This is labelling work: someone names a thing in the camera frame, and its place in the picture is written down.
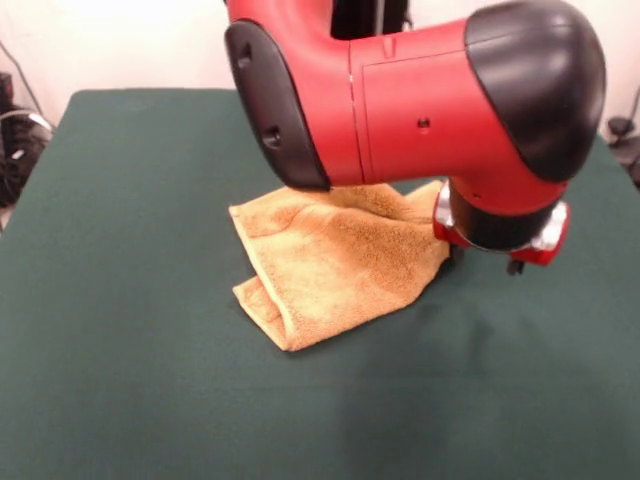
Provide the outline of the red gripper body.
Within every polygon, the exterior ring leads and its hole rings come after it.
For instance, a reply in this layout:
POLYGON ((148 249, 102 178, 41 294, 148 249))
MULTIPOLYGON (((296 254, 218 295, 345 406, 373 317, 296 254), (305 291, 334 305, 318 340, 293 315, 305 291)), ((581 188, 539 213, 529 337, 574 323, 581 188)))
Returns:
POLYGON ((444 183, 433 208, 437 239, 454 251, 475 248, 504 254, 510 267, 549 265, 563 246, 569 224, 570 208, 562 200, 525 215, 497 215, 465 200, 451 181, 444 183))

